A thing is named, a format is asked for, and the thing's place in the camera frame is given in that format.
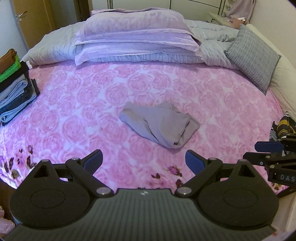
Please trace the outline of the white wardrobe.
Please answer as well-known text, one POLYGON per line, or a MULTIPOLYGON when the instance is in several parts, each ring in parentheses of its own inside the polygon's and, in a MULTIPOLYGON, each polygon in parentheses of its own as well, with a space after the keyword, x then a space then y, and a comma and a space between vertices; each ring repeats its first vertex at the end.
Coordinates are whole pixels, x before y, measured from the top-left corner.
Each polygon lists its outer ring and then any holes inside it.
POLYGON ((152 1, 152 0, 131 0, 131 1, 89 1, 93 10, 95 9, 145 9, 149 7, 172 9, 184 15, 201 14, 208 12, 219 14, 225 6, 226 1, 152 1))

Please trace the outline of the black yellow striped garment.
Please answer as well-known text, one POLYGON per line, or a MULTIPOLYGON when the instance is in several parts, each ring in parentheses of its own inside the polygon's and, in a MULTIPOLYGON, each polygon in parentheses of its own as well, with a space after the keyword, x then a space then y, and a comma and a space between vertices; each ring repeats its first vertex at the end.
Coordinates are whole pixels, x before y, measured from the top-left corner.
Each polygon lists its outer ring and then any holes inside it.
POLYGON ((286 111, 278 124, 273 122, 269 141, 276 142, 279 138, 286 137, 288 134, 295 134, 295 120, 286 111))

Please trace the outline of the pink rose blanket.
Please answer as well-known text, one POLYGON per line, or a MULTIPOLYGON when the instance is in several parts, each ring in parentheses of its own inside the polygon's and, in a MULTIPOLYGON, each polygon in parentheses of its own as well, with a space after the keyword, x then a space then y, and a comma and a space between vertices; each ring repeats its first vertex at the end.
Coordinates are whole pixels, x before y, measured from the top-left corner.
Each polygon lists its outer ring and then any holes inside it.
POLYGON ((283 117, 272 91, 262 93, 240 72, 204 64, 84 63, 30 70, 40 95, 1 127, 1 180, 18 187, 43 159, 62 163, 103 152, 95 177, 116 188, 170 188, 193 177, 185 153, 234 163, 267 141, 283 117), (200 128, 180 149, 139 136, 121 121, 126 103, 173 104, 200 128))

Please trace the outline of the mauve grey tank top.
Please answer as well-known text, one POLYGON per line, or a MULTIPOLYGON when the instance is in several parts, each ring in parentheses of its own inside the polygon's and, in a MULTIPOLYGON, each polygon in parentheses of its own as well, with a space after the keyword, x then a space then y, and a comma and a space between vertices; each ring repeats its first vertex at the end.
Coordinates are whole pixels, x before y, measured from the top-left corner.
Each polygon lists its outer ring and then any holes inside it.
POLYGON ((156 106, 141 106, 128 102, 120 119, 141 137, 169 149, 184 146, 200 128, 200 123, 165 101, 156 106))

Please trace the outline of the grey striped duvet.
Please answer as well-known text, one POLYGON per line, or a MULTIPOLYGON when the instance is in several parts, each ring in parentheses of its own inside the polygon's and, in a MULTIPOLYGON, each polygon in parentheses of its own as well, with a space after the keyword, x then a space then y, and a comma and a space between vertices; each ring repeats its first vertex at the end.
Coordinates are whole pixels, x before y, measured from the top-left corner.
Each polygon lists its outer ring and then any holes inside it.
MULTIPOLYGON (((205 63, 209 66, 238 69, 224 53, 237 37, 238 30, 203 21, 187 20, 186 23, 192 33, 201 40, 201 50, 197 54, 163 51, 117 56, 115 54, 108 54, 107 49, 103 49, 103 56, 99 57, 97 54, 91 54, 86 60, 90 62, 159 61, 178 64, 205 63)), ((83 46, 74 44, 75 32, 81 25, 81 23, 75 23, 46 34, 38 44, 29 49, 22 60, 30 62, 32 66, 74 60, 75 56, 83 50, 83 46)))

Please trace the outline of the pale blue folded garment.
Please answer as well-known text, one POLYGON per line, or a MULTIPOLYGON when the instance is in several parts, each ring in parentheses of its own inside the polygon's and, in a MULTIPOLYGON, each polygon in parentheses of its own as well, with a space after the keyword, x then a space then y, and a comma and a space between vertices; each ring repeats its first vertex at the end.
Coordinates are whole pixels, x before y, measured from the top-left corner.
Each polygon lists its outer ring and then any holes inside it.
POLYGON ((1 125, 2 126, 6 126, 13 118, 15 118, 22 110, 24 110, 29 104, 31 104, 33 101, 30 101, 27 104, 23 104, 21 106, 19 106, 18 108, 14 108, 12 110, 6 111, 4 113, 1 114, 1 125))

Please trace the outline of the grey checked cushion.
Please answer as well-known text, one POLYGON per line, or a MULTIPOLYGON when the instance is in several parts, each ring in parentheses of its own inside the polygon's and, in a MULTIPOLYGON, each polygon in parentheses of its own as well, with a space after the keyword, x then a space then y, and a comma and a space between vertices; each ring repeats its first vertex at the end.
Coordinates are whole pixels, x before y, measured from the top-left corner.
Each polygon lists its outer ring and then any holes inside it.
POLYGON ((281 59, 274 49, 250 28, 240 25, 237 37, 224 53, 231 63, 266 94, 273 72, 281 59))

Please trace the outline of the hanging mauve garment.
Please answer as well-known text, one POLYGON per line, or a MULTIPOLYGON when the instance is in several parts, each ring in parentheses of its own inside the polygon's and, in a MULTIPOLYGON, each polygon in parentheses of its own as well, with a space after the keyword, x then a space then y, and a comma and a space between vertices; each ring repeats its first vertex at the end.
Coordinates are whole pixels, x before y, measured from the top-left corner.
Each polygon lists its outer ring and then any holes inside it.
POLYGON ((226 12, 226 17, 229 19, 245 18, 246 21, 249 21, 254 6, 255 0, 236 0, 229 11, 226 12))

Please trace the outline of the light blue folded garment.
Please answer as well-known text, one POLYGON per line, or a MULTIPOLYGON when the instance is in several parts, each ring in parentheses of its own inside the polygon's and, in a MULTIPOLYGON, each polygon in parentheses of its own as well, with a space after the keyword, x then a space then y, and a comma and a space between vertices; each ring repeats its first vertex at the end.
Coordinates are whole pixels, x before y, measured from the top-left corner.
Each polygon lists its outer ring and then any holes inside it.
POLYGON ((26 90, 29 81, 25 78, 23 80, 15 80, 7 89, 1 92, 1 108, 11 103, 26 90))

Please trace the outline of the brown folded garment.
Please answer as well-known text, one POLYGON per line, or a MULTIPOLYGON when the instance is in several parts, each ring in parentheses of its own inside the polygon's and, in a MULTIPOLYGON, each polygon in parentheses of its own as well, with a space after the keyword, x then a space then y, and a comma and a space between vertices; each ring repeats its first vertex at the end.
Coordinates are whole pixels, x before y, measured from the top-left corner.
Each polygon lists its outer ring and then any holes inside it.
POLYGON ((9 49, 7 53, 0 58, 0 74, 3 74, 10 66, 15 63, 17 51, 9 49))

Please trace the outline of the white nightstand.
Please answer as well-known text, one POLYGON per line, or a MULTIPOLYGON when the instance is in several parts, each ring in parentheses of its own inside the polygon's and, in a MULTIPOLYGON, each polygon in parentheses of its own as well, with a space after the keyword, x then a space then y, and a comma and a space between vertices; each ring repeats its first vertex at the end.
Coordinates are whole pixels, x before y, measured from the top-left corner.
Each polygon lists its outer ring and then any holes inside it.
POLYGON ((228 18, 214 13, 208 13, 207 22, 235 29, 239 29, 240 25, 247 25, 247 21, 245 20, 245 18, 234 18, 232 21, 230 21, 228 18))

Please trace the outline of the lilac lower pillow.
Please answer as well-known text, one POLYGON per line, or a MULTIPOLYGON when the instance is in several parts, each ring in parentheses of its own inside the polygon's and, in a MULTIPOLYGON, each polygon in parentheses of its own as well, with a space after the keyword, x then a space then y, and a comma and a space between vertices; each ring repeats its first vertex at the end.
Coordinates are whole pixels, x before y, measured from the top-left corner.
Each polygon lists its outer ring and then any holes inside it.
POLYGON ((75 55, 75 64, 84 62, 166 62, 178 64, 202 63, 200 53, 179 47, 148 43, 84 44, 75 55))

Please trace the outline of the black folded garment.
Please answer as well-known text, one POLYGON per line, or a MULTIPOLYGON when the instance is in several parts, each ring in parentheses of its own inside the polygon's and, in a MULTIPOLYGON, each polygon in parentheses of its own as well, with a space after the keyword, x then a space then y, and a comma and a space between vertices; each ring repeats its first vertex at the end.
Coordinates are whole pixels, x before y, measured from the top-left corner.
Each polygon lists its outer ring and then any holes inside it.
POLYGON ((21 67, 16 72, 14 72, 12 75, 7 77, 5 80, 3 80, 0 83, 0 92, 3 92, 8 86, 10 86, 17 78, 19 78, 21 75, 25 74, 29 68, 27 64, 24 61, 20 62, 21 67))

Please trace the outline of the wooden door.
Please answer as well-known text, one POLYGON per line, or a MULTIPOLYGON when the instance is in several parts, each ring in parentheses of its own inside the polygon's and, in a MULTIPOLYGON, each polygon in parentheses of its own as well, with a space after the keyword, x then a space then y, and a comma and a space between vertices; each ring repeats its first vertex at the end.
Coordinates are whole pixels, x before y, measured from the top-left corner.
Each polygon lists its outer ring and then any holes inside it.
POLYGON ((28 48, 56 29, 49 0, 13 0, 11 3, 28 48))

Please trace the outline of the dark blue folded jeans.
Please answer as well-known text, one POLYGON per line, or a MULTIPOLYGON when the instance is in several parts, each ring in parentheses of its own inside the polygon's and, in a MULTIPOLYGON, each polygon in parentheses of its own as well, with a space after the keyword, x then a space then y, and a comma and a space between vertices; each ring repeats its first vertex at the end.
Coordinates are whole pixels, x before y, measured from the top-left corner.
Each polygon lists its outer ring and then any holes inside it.
POLYGON ((30 101, 33 101, 39 94, 40 91, 37 87, 36 80, 30 79, 28 86, 24 88, 24 92, 1 108, 1 114, 14 108, 18 108, 24 103, 27 104, 30 101))

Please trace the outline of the green folded garment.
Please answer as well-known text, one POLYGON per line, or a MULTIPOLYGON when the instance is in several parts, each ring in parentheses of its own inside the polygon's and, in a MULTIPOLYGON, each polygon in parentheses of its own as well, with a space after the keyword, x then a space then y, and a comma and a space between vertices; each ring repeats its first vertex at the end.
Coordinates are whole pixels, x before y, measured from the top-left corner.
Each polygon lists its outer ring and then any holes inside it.
POLYGON ((10 77, 13 73, 19 70, 21 67, 20 58, 18 54, 15 56, 15 62, 2 74, 0 74, 0 82, 3 82, 6 78, 10 77))

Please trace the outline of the lilac top pillow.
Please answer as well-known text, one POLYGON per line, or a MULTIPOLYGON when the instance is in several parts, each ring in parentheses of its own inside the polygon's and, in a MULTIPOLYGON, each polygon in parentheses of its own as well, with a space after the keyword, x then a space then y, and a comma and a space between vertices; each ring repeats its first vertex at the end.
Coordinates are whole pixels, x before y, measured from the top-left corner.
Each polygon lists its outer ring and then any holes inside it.
POLYGON ((201 42, 177 11, 163 8, 140 10, 102 9, 82 23, 75 45, 95 43, 160 44, 199 52, 201 42))

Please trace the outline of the lilac pillow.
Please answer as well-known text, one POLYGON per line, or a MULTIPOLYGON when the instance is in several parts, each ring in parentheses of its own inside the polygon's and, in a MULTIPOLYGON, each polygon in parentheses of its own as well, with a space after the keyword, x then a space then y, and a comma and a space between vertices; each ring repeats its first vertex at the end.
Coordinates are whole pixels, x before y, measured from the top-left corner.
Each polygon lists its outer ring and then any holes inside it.
POLYGON ((75 55, 75 64, 84 62, 166 62, 178 64, 202 63, 200 53, 179 47, 148 43, 84 44, 75 55))
POLYGON ((163 8, 140 10, 102 9, 82 23, 75 45, 95 43, 160 44, 199 52, 201 42, 177 11, 163 8))

